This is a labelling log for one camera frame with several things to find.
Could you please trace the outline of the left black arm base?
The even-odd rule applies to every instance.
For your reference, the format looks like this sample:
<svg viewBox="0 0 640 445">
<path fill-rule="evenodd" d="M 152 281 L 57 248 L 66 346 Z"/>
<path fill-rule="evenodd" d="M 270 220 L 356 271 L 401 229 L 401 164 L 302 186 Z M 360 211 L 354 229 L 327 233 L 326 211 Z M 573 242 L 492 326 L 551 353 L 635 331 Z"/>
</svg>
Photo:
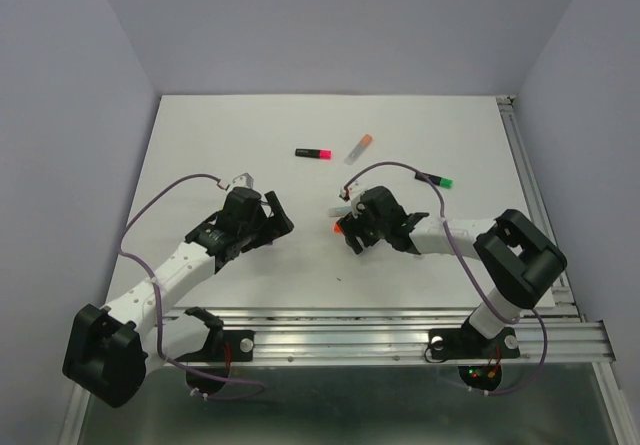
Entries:
<svg viewBox="0 0 640 445">
<path fill-rule="evenodd" d="M 255 332 L 227 330 L 223 320 L 200 307 L 187 309 L 174 321 L 179 327 L 166 347 L 170 363 L 185 372 L 191 395 L 205 401 L 242 400 L 265 390 L 255 379 L 235 377 L 232 366 L 253 360 Z"/>
</svg>

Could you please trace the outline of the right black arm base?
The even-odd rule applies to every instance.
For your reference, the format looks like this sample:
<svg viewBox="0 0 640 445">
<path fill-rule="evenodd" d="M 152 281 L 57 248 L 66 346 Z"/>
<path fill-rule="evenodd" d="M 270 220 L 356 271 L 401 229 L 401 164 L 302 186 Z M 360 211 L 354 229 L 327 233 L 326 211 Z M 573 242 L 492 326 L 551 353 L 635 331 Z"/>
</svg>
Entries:
<svg viewBox="0 0 640 445">
<path fill-rule="evenodd" d="M 459 365 L 462 382 L 471 389 L 495 392 L 501 384 L 504 360 L 521 356 L 512 328 L 505 328 L 492 339 L 463 328 L 437 328 L 429 332 L 423 357 L 427 363 L 468 362 Z"/>
</svg>

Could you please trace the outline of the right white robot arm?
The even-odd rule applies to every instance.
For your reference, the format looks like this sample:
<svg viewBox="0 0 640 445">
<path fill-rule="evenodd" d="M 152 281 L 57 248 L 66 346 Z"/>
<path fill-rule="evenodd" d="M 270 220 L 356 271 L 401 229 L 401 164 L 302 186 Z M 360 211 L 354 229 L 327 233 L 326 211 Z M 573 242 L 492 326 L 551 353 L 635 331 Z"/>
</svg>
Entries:
<svg viewBox="0 0 640 445">
<path fill-rule="evenodd" d="M 493 289 L 486 293 L 471 279 L 481 303 L 460 331 L 461 346 L 472 355 L 491 349 L 498 334 L 522 312 L 534 309 L 567 267 L 563 252 L 515 209 L 495 219 L 453 220 L 409 214 L 384 186 L 360 193 L 346 188 L 340 198 L 350 212 L 337 227 L 357 255 L 384 241 L 398 252 L 416 256 L 452 255 L 469 277 L 473 277 L 469 260 L 483 264 Z"/>
</svg>

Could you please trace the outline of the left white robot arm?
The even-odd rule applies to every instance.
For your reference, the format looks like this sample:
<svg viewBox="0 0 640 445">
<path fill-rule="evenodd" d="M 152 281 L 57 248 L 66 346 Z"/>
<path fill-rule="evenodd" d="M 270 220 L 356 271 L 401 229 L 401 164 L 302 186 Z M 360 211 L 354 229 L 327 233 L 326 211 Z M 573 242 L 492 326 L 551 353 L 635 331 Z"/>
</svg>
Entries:
<svg viewBox="0 0 640 445">
<path fill-rule="evenodd" d="M 187 309 L 170 323 L 164 323 L 163 314 L 241 254 L 271 244 L 293 229 L 275 192 L 233 188 L 221 210 L 189 232 L 145 279 L 101 307 L 88 304 L 77 312 L 63 374 L 118 408 L 153 371 L 196 354 L 221 361 L 219 374 L 210 378 L 219 391 L 232 380 L 230 365 L 240 349 L 239 340 L 227 337 L 223 320 L 201 307 Z"/>
</svg>

